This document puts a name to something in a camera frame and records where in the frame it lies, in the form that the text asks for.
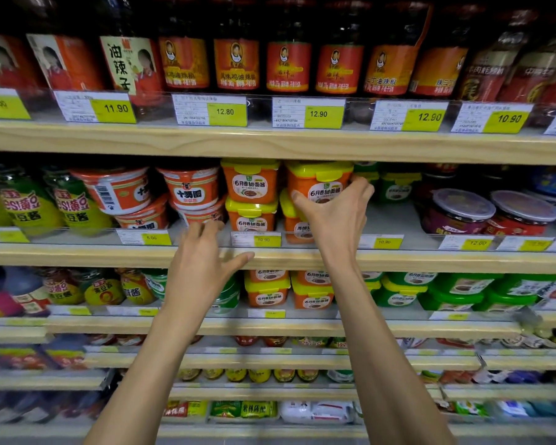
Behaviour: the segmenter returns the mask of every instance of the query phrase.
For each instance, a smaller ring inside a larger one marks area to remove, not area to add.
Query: orange container with yellow lid
[[[263,232],[276,229],[274,219],[278,210],[278,198],[267,205],[241,203],[227,198],[225,206],[233,231]]]
[[[245,272],[245,290],[247,290],[250,306],[267,307],[282,304],[286,301],[289,289],[290,279],[288,278],[254,282],[251,280],[251,274]]]
[[[280,161],[225,158],[221,165],[231,199],[265,205],[278,198],[276,179]]]
[[[281,281],[289,279],[288,270],[249,270],[252,282]]]
[[[334,299],[332,286],[304,285],[291,273],[290,282],[295,293],[296,309],[325,309]]]
[[[288,193],[298,190],[309,200],[326,203],[348,186],[354,164],[347,161],[286,161]]]
[[[286,230],[286,241],[288,243],[313,243],[311,225],[306,221],[302,213],[298,213],[292,204],[288,189],[282,189],[280,193],[280,207],[284,214],[284,229]]]
[[[331,286],[330,275],[322,270],[299,270],[292,272],[304,286]]]

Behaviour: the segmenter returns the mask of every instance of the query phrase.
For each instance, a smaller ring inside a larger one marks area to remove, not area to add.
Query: yellow price label
[[[265,319],[285,319],[286,311],[266,311],[264,312]]]
[[[30,243],[27,236],[21,230],[2,230],[0,231],[0,242],[4,243]]]
[[[399,250],[403,237],[377,237],[373,248],[375,250]]]
[[[470,314],[467,312],[461,313],[461,314],[449,314],[447,316],[448,320],[467,320],[467,317],[469,317]]]
[[[138,315],[142,317],[154,317],[159,313],[158,307],[143,307],[138,309]]]
[[[436,133],[445,117],[444,109],[408,109],[402,131]]]
[[[99,347],[99,353],[119,353],[119,349],[116,346],[105,345]]]
[[[525,111],[495,111],[484,125],[482,133],[517,134],[529,117]]]
[[[101,123],[136,123],[129,101],[91,100],[91,106]]]
[[[340,129],[343,118],[343,106],[305,107],[305,128]]]
[[[281,235],[255,235],[253,236],[254,247],[280,248],[282,243]]]
[[[553,240],[533,240],[526,239],[523,245],[519,247],[520,252],[543,252],[552,245]]]
[[[247,126],[245,104],[208,103],[210,126]]]
[[[89,316],[91,311],[86,306],[70,306],[68,312],[72,316]]]
[[[0,119],[30,120],[31,116],[20,97],[0,95]]]
[[[466,252],[483,252],[491,243],[492,239],[465,239],[461,249]]]
[[[148,232],[142,233],[142,240],[144,245],[172,245],[169,234],[164,232],[149,234]]]

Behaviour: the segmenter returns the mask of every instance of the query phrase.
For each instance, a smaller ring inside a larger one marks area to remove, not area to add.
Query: orange label
[[[410,83],[410,92],[418,95],[449,96],[453,92],[467,48],[432,48],[420,56]]]
[[[253,90],[259,87],[259,42],[214,39],[216,83],[221,89]]]
[[[362,65],[362,45],[323,45],[315,89],[325,94],[354,94]]]
[[[418,47],[379,45],[373,48],[364,79],[364,91],[371,94],[403,95],[418,56]]]
[[[50,88],[59,91],[102,91],[103,75],[83,40],[50,34],[27,34]]]
[[[39,94],[45,87],[33,56],[16,37],[0,35],[0,87]]]
[[[155,43],[143,37],[101,36],[101,46],[116,90],[138,106],[162,101],[161,58]]]
[[[311,44],[270,42],[266,87],[276,92],[309,90]]]
[[[165,81],[176,89],[202,89],[210,85],[206,43],[187,37],[161,37]]]

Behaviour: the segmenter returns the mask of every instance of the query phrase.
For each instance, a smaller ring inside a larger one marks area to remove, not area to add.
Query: sauce container
[[[274,218],[278,210],[278,198],[267,205],[241,203],[227,198],[225,207],[233,231],[265,232],[276,229]]]
[[[413,303],[418,294],[428,290],[426,285],[415,286],[396,284],[390,281],[388,275],[381,278],[381,284],[383,284],[383,287],[372,294],[377,306],[381,307],[407,306]]]
[[[164,170],[163,175],[173,202],[178,209],[202,210],[218,201],[219,167],[201,170]]]
[[[502,273],[440,273],[433,286],[453,295],[475,295],[503,276]]]
[[[217,220],[224,223],[226,221],[225,200],[226,195],[215,202],[214,206],[202,210],[183,210],[174,202],[171,205],[188,226],[192,223],[208,223]]]
[[[556,196],[556,166],[537,167],[531,184],[535,190]]]
[[[465,311],[484,299],[484,294],[455,295],[441,291],[434,285],[428,292],[418,295],[418,301],[427,311]]]
[[[348,161],[286,161],[288,193],[298,190],[315,203],[326,203],[348,186],[354,164]]]
[[[116,215],[116,220],[122,228],[141,230],[166,230],[169,220],[166,215],[166,204],[169,194],[159,196],[146,208],[133,214]]]
[[[404,201],[412,192],[412,185],[420,181],[420,173],[381,173],[381,183],[379,190],[376,190],[376,197],[381,203],[395,203]]]
[[[497,209],[483,234],[542,235],[546,225],[556,220],[556,207],[531,195],[495,190],[490,200]]]
[[[388,272],[387,279],[394,284],[425,286],[430,284],[438,273]]]
[[[276,159],[226,158],[221,161],[229,197],[241,203],[265,205],[277,198]]]
[[[422,217],[422,229],[427,234],[479,234],[495,212],[495,206],[478,194],[438,189]]]
[[[296,309],[325,309],[334,299],[331,286],[303,285],[295,275],[290,277],[295,292]]]
[[[506,295],[488,288],[484,292],[484,299],[481,303],[472,306],[474,311],[487,312],[516,312],[523,306],[531,306],[537,301],[537,295]]]
[[[331,286],[330,275],[321,270],[299,270],[292,275],[305,286]]]
[[[554,281],[556,275],[528,275],[526,273],[511,273],[495,281],[490,288],[502,295],[537,295]]]
[[[71,170],[82,180],[99,209],[109,215],[132,214],[150,203],[148,167],[126,170]]]
[[[288,189],[282,189],[280,193],[280,207],[284,214],[284,229],[286,230],[286,241],[288,243],[313,243],[311,225],[303,220],[303,214],[297,213],[295,205],[290,200]]]
[[[245,272],[245,290],[249,296],[250,306],[267,307],[283,304],[289,289],[289,278],[278,281],[253,282],[249,272]]]
[[[289,278],[288,270],[249,270],[252,282],[280,281]]]
[[[532,197],[539,198],[540,200],[546,201],[556,208],[556,196],[554,195],[548,195],[544,192],[537,192],[536,190],[527,189],[523,189],[521,192],[526,193],[527,195],[531,195]]]

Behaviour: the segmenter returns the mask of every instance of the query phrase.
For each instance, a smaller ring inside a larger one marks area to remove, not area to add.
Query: yellow lid
[[[297,295],[319,298],[334,293],[334,288],[332,286],[306,286],[301,284],[297,279],[297,272],[290,272],[290,281],[292,283],[292,290],[295,291]]]
[[[352,173],[354,164],[349,161],[285,161],[284,164],[297,178],[315,178],[327,183]]]
[[[395,292],[402,295],[418,295],[428,290],[428,286],[407,286],[402,284],[395,284],[390,281],[387,275],[383,275],[380,281],[383,287],[389,292]]]
[[[278,200],[275,199],[266,205],[258,205],[256,203],[241,203],[227,198],[225,206],[229,212],[237,212],[242,217],[255,218],[261,214],[275,214],[278,210]]]
[[[381,173],[381,179],[386,181],[395,181],[398,186],[405,186],[412,184],[415,181],[422,179],[421,173]]]
[[[290,278],[277,281],[253,282],[249,272],[245,272],[245,290],[247,292],[258,292],[260,294],[271,294],[280,289],[290,289]]]
[[[381,281],[365,281],[364,283],[369,290],[381,289]]]
[[[372,183],[373,181],[377,181],[379,179],[379,172],[378,171],[356,171],[356,176],[362,176],[367,181]]]
[[[255,175],[262,169],[278,170],[280,161],[278,159],[224,158],[221,160],[221,165],[233,167],[237,173],[242,175]]]

